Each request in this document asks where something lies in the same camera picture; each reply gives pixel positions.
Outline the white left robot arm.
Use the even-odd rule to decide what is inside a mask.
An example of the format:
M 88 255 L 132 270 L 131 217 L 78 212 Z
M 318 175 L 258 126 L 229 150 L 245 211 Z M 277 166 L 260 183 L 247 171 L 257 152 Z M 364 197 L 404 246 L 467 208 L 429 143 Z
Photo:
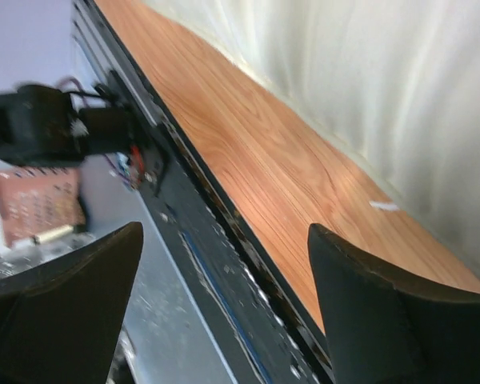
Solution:
M 86 157 L 128 154 L 141 125 L 108 86 L 63 91 L 27 83 L 0 93 L 0 160 L 21 167 L 75 167 Z

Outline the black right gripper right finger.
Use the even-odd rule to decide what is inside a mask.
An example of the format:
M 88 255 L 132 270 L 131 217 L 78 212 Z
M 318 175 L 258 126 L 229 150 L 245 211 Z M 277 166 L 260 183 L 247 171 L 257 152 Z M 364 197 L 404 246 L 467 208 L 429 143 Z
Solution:
M 420 277 L 314 223 L 308 250 L 338 383 L 480 383 L 480 294 Z

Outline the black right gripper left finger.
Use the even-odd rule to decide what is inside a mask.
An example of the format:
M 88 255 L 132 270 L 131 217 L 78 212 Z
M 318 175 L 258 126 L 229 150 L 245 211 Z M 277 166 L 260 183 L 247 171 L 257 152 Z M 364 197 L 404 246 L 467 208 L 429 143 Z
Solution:
M 0 279 L 0 383 L 104 383 L 143 247 L 140 222 Z

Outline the white bear print pillow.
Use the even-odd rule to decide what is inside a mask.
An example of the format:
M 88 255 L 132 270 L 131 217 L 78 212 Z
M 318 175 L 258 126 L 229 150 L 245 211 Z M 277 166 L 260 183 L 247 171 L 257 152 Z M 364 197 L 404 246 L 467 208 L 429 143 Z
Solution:
M 480 1 L 152 1 L 480 278 Z

